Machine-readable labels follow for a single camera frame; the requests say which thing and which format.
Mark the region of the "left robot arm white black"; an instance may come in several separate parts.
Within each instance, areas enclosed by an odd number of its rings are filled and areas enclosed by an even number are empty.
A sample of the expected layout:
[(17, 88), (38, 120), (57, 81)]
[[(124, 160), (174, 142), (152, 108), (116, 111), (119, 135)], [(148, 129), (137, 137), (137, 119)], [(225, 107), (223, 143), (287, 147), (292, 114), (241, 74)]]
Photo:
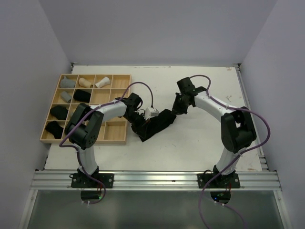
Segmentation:
[(140, 137), (146, 135), (146, 120), (138, 113), (142, 99), (132, 93), (127, 98), (116, 98), (98, 106), (80, 104), (66, 125), (64, 132), (71, 147), (76, 149), (79, 167), (69, 175), (72, 188), (112, 188), (114, 174), (100, 173), (94, 156), (94, 144), (98, 140), (102, 124), (115, 117), (124, 117), (132, 130)]

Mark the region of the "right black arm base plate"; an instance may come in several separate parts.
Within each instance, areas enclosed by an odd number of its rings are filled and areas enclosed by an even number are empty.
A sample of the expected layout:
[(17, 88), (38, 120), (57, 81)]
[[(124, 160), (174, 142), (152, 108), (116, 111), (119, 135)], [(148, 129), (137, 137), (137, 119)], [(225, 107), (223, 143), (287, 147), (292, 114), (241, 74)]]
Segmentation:
[[(215, 172), (211, 172), (210, 170), (198, 173), (197, 174), (197, 182), (198, 188), (203, 189), (205, 184), (211, 180), (214, 176), (216, 176)], [(220, 175), (213, 181), (211, 181), (206, 188), (209, 189), (226, 189), (226, 188), (240, 188), (239, 176), (235, 172), (232, 175)]]

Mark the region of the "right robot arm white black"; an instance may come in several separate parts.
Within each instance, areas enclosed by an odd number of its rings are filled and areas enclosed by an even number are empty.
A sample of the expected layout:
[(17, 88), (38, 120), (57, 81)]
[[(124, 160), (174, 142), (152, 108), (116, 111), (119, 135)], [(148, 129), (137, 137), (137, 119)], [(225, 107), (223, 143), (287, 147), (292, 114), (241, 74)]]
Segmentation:
[(246, 150), (257, 138), (253, 120), (246, 107), (235, 107), (213, 98), (207, 88), (195, 87), (190, 77), (177, 82), (179, 92), (173, 103), (175, 115), (187, 113), (188, 107), (206, 111), (221, 124), (221, 141), (224, 146), (219, 161), (210, 174), (199, 174), (199, 187), (221, 188), (230, 183), (239, 188), (240, 184), (235, 167), (241, 152)]

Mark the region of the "white underwear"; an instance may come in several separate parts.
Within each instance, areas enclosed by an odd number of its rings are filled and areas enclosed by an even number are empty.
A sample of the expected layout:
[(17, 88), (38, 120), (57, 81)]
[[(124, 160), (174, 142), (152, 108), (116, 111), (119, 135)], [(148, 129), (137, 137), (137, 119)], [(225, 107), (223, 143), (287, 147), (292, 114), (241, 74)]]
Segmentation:
[(102, 78), (100, 81), (98, 81), (97, 83), (95, 83), (95, 86), (97, 88), (102, 88), (104, 86), (110, 85), (111, 84), (111, 80), (108, 77), (104, 77)]

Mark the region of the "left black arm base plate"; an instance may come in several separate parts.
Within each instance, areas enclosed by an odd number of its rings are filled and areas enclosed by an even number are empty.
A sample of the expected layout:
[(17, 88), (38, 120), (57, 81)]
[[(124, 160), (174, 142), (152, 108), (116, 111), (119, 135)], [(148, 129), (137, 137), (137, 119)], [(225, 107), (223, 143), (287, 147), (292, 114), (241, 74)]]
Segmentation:
[[(102, 182), (106, 188), (113, 187), (114, 174), (111, 173), (98, 173), (93, 174), (93, 178)], [(87, 177), (84, 173), (73, 173), (69, 175), (71, 178), (72, 188), (98, 188), (99, 183)]]

